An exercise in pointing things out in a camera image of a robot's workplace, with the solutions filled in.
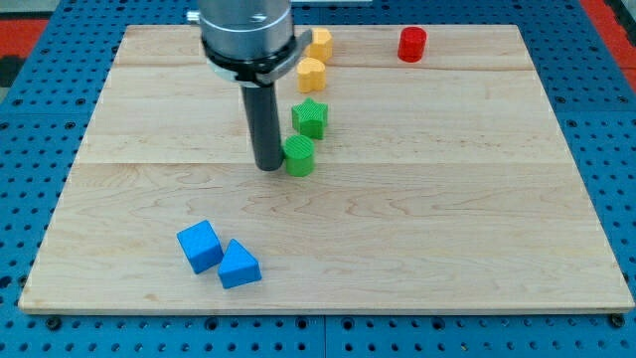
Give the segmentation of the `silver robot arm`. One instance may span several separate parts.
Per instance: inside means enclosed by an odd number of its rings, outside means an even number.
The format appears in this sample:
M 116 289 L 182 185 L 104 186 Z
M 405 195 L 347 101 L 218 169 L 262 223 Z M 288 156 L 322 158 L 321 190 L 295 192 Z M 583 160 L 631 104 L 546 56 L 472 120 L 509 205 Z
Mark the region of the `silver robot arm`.
M 290 72 L 313 42 L 294 30 L 289 0 L 199 0 L 186 13 L 201 30 L 210 66 L 248 88 L 272 86 Z

